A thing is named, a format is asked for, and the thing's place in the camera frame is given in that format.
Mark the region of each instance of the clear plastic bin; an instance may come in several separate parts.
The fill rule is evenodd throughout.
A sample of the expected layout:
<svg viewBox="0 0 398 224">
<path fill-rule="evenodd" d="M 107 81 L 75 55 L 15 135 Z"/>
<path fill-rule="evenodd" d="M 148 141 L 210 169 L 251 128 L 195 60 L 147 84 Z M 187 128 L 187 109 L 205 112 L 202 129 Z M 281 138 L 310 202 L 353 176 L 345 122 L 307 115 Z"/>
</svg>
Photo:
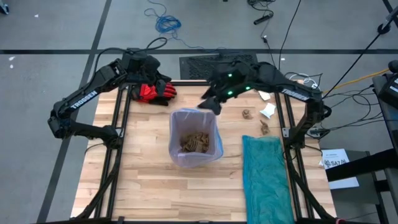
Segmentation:
<svg viewBox="0 0 398 224">
<path fill-rule="evenodd" d="M 196 132 L 209 134 L 207 152 L 182 152 L 181 137 Z M 172 112 L 170 115 L 169 153 L 173 162 L 181 167 L 200 166 L 223 156 L 223 143 L 218 132 L 216 115 L 212 112 L 193 109 L 180 109 Z"/>
</svg>

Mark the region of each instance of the green cloth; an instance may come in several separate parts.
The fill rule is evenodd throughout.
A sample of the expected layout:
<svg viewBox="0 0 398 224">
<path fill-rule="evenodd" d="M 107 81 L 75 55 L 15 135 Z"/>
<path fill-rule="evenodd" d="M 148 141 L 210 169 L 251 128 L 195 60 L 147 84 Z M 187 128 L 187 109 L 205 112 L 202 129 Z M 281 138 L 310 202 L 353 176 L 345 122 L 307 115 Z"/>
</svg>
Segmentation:
<svg viewBox="0 0 398 224">
<path fill-rule="evenodd" d="M 278 137 L 243 136 L 243 189 L 248 224 L 294 223 Z"/>
</svg>

